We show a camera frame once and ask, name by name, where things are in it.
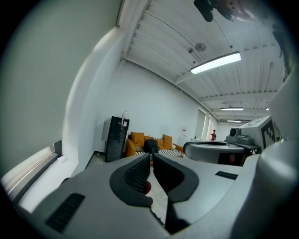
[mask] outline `ceiling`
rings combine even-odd
[[[162,76],[200,102],[219,121],[269,115],[268,101],[282,84],[283,57],[261,22],[231,22],[218,11],[206,22],[193,0],[141,0],[124,58]],[[197,43],[206,49],[198,52]],[[190,69],[239,51],[242,60],[197,75]],[[223,112],[222,107],[243,107]]]

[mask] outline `fluorescent light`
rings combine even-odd
[[[238,121],[238,120],[227,120],[227,122],[230,122],[230,123],[241,123],[241,121]]]
[[[243,110],[242,107],[230,107],[230,108],[221,108],[221,110]]]
[[[222,65],[226,65],[233,62],[238,62],[241,60],[241,55],[239,52],[233,52],[231,54],[227,54],[218,58],[215,58],[211,61],[207,61],[203,64],[200,64],[198,66],[195,66],[191,69],[191,72],[196,75],[198,73],[201,73],[203,71],[219,67]]]

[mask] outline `striped cushion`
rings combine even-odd
[[[183,156],[182,152],[180,152],[176,149],[173,149],[173,150],[161,149],[161,150],[159,150],[159,153],[168,154],[168,155],[172,155],[172,156]]]
[[[143,151],[142,151],[142,152],[141,152],[141,151],[140,151],[140,152],[137,152],[137,151],[136,151],[136,153],[135,153],[135,155],[142,155],[142,154],[145,154],[145,152],[143,152]]]
[[[173,149],[173,150],[169,150],[169,149],[161,149],[159,150],[159,153],[162,153],[162,154],[167,154],[167,155],[172,155],[172,156],[183,156],[183,154],[176,150],[176,149]],[[135,155],[142,155],[142,154],[145,154],[145,152],[136,152]]]

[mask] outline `orange cushion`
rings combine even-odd
[[[158,142],[158,147],[160,148],[160,149],[165,149],[164,148],[164,145],[163,145],[163,140],[156,140],[157,142]]]
[[[136,149],[136,152],[142,152],[143,151],[143,147],[140,146],[140,145],[135,145],[135,149]]]
[[[131,139],[134,145],[144,145],[144,133],[131,132]]]
[[[163,145],[165,149],[172,150],[172,137],[163,134]]]

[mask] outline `black refrigerator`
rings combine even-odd
[[[103,137],[106,138],[105,161],[111,162],[122,158],[130,120],[112,116],[105,121]]]

